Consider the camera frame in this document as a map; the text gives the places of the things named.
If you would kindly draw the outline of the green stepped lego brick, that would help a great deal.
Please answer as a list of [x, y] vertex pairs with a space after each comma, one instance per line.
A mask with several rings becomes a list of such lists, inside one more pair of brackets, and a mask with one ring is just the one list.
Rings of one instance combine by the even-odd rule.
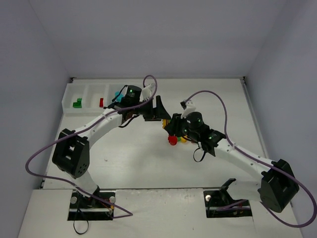
[[77, 98], [77, 100], [72, 103], [72, 107], [75, 109], [81, 109], [82, 108], [82, 98]]

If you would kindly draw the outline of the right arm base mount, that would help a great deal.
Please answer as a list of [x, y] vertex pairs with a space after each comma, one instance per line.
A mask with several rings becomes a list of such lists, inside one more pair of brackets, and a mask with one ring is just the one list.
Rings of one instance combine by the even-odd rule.
[[252, 217], [248, 200], [234, 200], [227, 191], [205, 190], [203, 192], [207, 218]]

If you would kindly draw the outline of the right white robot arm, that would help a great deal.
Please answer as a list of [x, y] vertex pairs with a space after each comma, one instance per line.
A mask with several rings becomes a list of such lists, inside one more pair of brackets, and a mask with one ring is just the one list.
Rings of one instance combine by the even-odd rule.
[[238, 152], [237, 147], [230, 145], [223, 133], [206, 125], [200, 112], [192, 112], [186, 118], [173, 114], [164, 129], [170, 136], [187, 136], [204, 153], [224, 159], [253, 177], [253, 181], [240, 182], [230, 178], [226, 182], [224, 189], [234, 200], [260, 201], [265, 207], [280, 213], [299, 191], [299, 186], [290, 179], [293, 171], [288, 162], [263, 157], [251, 160], [245, 152]]

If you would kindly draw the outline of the yellow black striped lego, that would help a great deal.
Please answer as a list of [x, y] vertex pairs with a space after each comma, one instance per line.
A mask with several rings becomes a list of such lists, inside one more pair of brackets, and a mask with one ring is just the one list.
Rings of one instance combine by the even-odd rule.
[[169, 119], [164, 119], [164, 120], [162, 121], [162, 128], [165, 128], [169, 123], [170, 123], [170, 120], [169, 120]]

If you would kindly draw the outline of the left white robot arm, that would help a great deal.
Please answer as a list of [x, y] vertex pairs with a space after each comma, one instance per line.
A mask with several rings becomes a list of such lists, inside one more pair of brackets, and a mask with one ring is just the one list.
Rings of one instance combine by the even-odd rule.
[[159, 95], [156, 96], [156, 106], [153, 106], [153, 90], [154, 84], [144, 88], [128, 85], [122, 99], [119, 102], [113, 99], [97, 118], [76, 130], [62, 130], [58, 138], [66, 139], [56, 144], [53, 163], [67, 173], [76, 186], [89, 194], [97, 195], [99, 187], [88, 172], [91, 147], [105, 134], [122, 126], [134, 116], [142, 115], [145, 121], [171, 119]]

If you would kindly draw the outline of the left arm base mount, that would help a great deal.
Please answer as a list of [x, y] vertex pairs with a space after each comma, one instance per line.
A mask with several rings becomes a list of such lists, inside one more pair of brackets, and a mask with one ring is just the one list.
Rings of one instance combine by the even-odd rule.
[[68, 221], [112, 221], [114, 207], [72, 190]]

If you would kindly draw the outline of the cyan lego brick stack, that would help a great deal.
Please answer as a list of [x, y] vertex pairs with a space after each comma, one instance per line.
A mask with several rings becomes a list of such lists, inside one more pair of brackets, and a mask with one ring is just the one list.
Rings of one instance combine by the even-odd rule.
[[114, 94], [113, 101], [114, 102], [121, 102], [123, 96], [124, 95], [122, 94], [122, 92], [116, 91], [115, 94]]

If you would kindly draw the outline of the small red lego brick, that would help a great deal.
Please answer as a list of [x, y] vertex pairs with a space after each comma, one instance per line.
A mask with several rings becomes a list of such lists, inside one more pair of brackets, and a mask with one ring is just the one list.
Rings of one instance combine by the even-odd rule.
[[100, 108], [103, 108], [103, 107], [104, 107], [104, 99], [103, 99], [103, 98], [100, 98], [99, 107], [100, 107]]

